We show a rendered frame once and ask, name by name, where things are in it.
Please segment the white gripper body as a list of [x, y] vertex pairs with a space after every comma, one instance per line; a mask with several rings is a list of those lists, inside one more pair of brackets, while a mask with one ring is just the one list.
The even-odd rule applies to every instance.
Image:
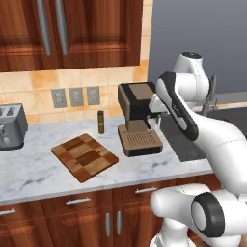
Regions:
[[167, 116], [169, 114], [166, 105], [161, 101], [161, 99], [157, 96], [157, 94], [153, 94], [151, 96], [149, 108], [153, 114], [164, 115], [164, 116]]

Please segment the wooden drawer front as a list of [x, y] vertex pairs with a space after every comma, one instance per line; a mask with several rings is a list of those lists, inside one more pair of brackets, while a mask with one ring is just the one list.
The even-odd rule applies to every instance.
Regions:
[[178, 178], [176, 185], [190, 183], [205, 184], [211, 191], [219, 190], [222, 188], [220, 180], [214, 174], [193, 176], [188, 178]]
[[170, 180], [142, 183], [137, 185], [115, 188], [113, 190], [113, 203], [115, 206], [136, 203], [148, 199], [151, 196], [152, 192], [135, 194], [136, 189], [156, 187], [158, 190], [164, 187], [170, 187], [175, 185], [176, 185], [176, 181], [174, 179], [170, 179]]
[[44, 216], [40, 201], [0, 205], [0, 211], [11, 209], [15, 209], [15, 214], [0, 216], [0, 224], [15, 220], [36, 219]]
[[[83, 198], [91, 198], [87, 203], [79, 205], [66, 205], [67, 200], [76, 200]], [[85, 209], [90, 207], [105, 207], [113, 204], [112, 190], [101, 190], [96, 192], [80, 193], [74, 195], [67, 195], [63, 197], [55, 197], [50, 199], [43, 199], [41, 201], [44, 213], [47, 217], [55, 216], [59, 214], [73, 212], [79, 209]]]

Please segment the wooden checkered cutting board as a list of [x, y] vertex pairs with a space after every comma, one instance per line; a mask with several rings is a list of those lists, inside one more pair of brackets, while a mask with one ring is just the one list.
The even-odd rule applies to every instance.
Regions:
[[119, 158], [87, 133], [53, 147], [52, 153], [79, 182], [85, 182], [119, 162]]

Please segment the brown and black coffee machine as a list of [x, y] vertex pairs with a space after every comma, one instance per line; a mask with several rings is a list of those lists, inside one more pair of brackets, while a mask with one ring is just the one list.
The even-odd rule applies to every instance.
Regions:
[[152, 82], [122, 83], [118, 86], [118, 102], [125, 124], [118, 126], [118, 134], [126, 156], [160, 153], [163, 144], [148, 122], [159, 113], [153, 113], [149, 104], [155, 86]]

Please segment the dark grey sink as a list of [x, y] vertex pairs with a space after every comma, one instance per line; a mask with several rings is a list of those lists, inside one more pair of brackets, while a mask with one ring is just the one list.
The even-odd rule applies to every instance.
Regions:
[[[247, 138], [247, 107], [212, 110], [206, 115], [234, 124]], [[161, 119], [160, 129], [181, 162], [206, 158], [204, 153], [181, 133], [171, 115]]]

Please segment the grey tap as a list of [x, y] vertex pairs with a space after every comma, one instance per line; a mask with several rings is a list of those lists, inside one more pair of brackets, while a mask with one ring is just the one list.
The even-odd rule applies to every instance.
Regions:
[[212, 75], [209, 80], [209, 91], [205, 100], [205, 103], [202, 108], [202, 115], [206, 116], [207, 112], [209, 111], [209, 103], [213, 101], [214, 94], [216, 88], [216, 75]]

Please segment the dark brown bottle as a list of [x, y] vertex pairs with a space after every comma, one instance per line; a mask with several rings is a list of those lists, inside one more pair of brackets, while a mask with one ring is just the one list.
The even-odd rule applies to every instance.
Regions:
[[98, 110], [97, 111], [97, 124], [98, 124], [98, 133], [104, 133], [104, 111]]

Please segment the wooden base cupboard door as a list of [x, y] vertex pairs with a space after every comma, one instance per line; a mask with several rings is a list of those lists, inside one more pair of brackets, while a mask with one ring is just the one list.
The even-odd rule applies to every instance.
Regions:
[[[105, 215], [110, 213], [111, 235], [106, 236]], [[113, 208], [81, 209], [47, 218], [54, 247], [113, 247]]]
[[44, 218], [0, 225], [0, 247], [53, 247]]
[[[117, 212], [122, 212], [122, 233], [117, 234]], [[148, 204], [127, 204], [114, 208], [113, 247], [149, 247], [158, 234], [162, 219], [156, 217]]]

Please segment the grey toaster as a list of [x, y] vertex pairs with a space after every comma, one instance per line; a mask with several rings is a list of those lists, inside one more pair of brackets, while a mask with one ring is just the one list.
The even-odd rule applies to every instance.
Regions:
[[21, 103], [0, 105], [0, 151], [24, 146], [28, 123]]

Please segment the grey wall socket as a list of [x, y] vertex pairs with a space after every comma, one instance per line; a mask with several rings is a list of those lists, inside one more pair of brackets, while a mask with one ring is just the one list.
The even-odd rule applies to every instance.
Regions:
[[55, 108], [65, 108], [67, 106], [66, 93], [64, 89], [52, 89], [51, 94]]
[[83, 91], [81, 88], [69, 89], [70, 104], [72, 107], [83, 106]]
[[89, 105], [100, 105], [99, 86], [87, 88], [87, 100]]

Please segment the wooden wall cupboard door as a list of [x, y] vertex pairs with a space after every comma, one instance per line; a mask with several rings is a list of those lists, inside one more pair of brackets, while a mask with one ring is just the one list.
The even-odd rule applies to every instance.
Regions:
[[58, 69], [59, 59], [49, 0], [43, 0], [51, 55], [42, 40], [37, 0], [0, 0], [0, 72]]
[[140, 64], [143, 0], [63, 0], [67, 55], [60, 42], [55, 0], [50, 0], [50, 5], [62, 69]]

